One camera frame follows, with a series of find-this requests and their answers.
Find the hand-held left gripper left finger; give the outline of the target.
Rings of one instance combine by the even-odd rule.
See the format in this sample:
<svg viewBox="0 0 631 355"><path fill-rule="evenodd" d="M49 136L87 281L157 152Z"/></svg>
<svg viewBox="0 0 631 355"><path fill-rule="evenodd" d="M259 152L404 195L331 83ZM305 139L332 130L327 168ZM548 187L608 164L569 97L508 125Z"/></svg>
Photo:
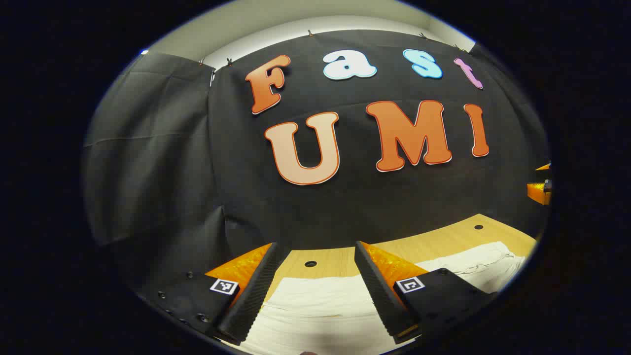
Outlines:
<svg viewBox="0 0 631 355"><path fill-rule="evenodd" d="M162 268L140 297L189 332L239 345L246 337L287 251L272 242L211 267Z"/></svg>

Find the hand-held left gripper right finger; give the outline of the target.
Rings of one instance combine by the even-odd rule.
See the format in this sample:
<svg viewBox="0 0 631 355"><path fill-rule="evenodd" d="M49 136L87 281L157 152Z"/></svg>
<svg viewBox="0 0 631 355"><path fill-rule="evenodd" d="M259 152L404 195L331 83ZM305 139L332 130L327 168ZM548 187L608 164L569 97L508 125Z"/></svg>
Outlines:
<svg viewBox="0 0 631 355"><path fill-rule="evenodd" d="M372 303L397 344L435 341L496 297L446 268L428 271L363 241L354 249Z"/></svg>

